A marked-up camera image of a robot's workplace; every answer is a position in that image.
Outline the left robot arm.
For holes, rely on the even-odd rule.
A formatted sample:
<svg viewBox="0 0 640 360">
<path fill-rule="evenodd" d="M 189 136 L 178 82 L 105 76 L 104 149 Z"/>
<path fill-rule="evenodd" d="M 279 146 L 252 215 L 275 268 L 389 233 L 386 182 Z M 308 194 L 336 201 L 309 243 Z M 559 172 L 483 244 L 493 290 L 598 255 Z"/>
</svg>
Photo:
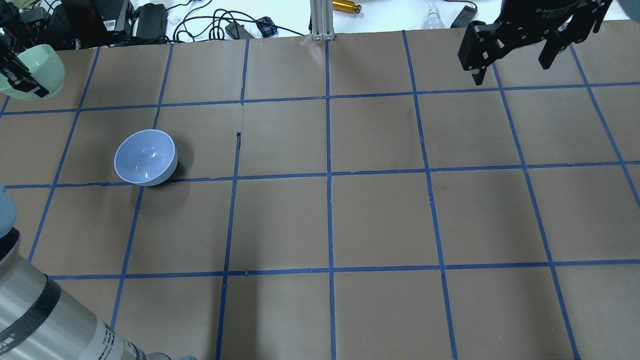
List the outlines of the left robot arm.
<svg viewBox="0 0 640 360">
<path fill-rule="evenodd" d="M 1 2 L 1 25 L 25 52 L 1 39 L 1 91 L 46 100 L 62 89 L 66 69 L 48 44 L 32 41 L 13 4 Z M 1 187 L 1 358 L 3 360 L 167 360 L 148 353 L 100 319 L 19 253 L 18 208 Z"/>
</svg>

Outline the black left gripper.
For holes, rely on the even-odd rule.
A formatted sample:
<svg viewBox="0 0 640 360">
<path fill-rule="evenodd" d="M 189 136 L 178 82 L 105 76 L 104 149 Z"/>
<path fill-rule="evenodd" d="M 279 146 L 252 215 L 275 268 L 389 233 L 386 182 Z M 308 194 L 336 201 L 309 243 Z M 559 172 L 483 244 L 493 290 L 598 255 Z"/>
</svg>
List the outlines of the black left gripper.
<svg viewBox="0 0 640 360">
<path fill-rule="evenodd" d="M 24 52 L 31 48 L 31 32 L 18 7 L 0 9 L 0 27 L 0 68 L 7 76 L 7 95 L 16 99 L 50 98 L 51 53 Z"/>
</svg>

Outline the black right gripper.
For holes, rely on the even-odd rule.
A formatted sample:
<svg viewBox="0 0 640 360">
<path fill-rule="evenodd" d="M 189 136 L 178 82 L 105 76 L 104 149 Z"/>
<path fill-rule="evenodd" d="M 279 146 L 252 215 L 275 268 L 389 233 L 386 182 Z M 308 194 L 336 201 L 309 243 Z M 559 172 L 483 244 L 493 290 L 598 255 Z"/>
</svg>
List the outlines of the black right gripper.
<svg viewBox="0 0 640 360">
<path fill-rule="evenodd" d="M 487 69 L 513 50 L 544 42 L 538 57 L 543 70 L 571 44 L 597 34 L 611 0 L 503 0 L 493 23 L 473 20 L 467 25 L 457 57 L 471 72 L 476 86 Z"/>
</svg>

